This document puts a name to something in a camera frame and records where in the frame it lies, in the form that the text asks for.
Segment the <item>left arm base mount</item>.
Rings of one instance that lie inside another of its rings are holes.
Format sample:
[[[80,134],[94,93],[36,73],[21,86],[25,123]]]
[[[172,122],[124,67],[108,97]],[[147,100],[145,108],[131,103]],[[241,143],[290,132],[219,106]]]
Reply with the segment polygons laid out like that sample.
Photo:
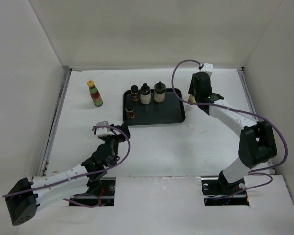
[[[114,206],[116,178],[101,178],[101,184],[83,195],[69,198],[69,206],[109,207]]]

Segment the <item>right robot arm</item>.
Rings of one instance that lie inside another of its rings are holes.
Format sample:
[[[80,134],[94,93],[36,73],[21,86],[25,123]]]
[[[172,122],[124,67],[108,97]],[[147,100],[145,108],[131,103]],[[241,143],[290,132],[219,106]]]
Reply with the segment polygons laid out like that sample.
[[[258,122],[231,111],[224,97],[212,92],[210,76],[205,72],[192,75],[189,94],[196,103],[201,103],[201,110],[221,121],[239,137],[238,157],[219,173],[214,188],[230,193],[253,168],[277,155],[273,129],[266,121]]]

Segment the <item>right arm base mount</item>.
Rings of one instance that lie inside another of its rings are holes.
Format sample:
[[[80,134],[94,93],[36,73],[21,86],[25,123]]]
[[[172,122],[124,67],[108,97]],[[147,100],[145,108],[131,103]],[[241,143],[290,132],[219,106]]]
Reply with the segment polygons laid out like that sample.
[[[221,186],[217,178],[203,178],[202,192],[206,206],[249,206],[245,181],[241,179],[229,186]]]

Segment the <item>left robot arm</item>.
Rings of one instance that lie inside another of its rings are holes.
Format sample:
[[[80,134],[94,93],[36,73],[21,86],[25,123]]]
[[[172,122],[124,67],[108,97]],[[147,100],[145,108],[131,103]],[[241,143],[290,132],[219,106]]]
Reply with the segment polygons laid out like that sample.
[[[131,134],[127,122],[121,125],[101,122],[92,131],[103,144],[88,159],[53,176],[22,178],[4,195],[12,225],[28,222],[36,213],[57,201],[99,192],[102,177],[123,162],[118,156],[119,144],[130,142]]]

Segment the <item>white powder shaker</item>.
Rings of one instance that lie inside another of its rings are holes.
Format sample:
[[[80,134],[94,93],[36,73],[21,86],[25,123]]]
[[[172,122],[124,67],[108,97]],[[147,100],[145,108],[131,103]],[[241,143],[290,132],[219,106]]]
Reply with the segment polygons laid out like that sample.
[[[155,102],[161,103],[165,100],[166,86],[164,83],[159,81],[154,85],[154,100]]]
[[[140,101],[144,105],[151,103],[151,88],[147,83],[144,83],[140,88]]]

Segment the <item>small spice jar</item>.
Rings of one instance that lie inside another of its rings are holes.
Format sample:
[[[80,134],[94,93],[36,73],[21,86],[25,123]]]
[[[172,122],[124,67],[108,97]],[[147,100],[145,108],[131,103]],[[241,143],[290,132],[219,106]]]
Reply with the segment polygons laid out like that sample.
[[[125,107],[126,115],[129,119],[133,119],[135,114],[134,114],[134,108],[132,105],[126,105]]]
[[[131,95],[132,95],[132,100],[134,102],[138,101],[139,100],[138,86],[137,85],[132,85],[130,91],[131,91]]]

